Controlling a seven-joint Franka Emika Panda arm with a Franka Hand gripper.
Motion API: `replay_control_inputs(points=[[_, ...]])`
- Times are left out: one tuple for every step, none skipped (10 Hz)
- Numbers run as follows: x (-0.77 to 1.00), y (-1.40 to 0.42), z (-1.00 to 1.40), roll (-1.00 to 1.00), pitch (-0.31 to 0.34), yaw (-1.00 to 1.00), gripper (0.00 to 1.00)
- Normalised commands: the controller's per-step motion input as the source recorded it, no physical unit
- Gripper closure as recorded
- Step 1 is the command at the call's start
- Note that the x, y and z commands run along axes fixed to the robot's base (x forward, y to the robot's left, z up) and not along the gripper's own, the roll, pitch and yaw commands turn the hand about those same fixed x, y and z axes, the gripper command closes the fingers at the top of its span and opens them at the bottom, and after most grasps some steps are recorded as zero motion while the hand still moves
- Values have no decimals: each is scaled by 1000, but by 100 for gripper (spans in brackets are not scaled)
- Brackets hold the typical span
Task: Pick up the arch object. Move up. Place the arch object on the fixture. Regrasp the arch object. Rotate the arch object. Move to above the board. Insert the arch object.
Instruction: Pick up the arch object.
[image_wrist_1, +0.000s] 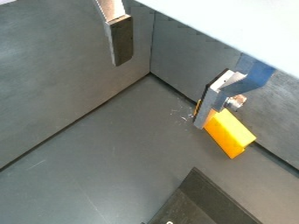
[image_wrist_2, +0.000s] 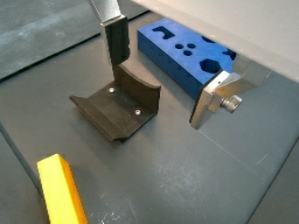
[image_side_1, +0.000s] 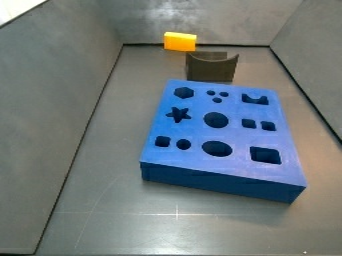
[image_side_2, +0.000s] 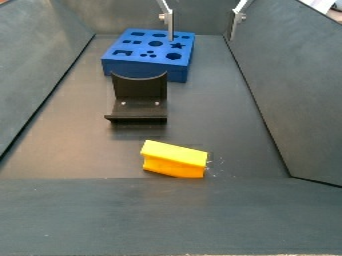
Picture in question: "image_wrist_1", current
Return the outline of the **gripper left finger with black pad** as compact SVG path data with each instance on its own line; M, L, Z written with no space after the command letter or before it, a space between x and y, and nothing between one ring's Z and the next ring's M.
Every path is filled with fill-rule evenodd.
M101 16L112 63L123 65L133 56L133 18L127 14L121 0L93 0Z

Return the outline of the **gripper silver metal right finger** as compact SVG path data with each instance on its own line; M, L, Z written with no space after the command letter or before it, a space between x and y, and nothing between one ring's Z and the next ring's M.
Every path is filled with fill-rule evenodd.
M212 110L220 112L224 108L241 107L244 102L239 97L261 88L275 70L268 64L241 53L233 70L225 69L205 86L200 106L195 110L193 125L199 129L204 127L212 118Z

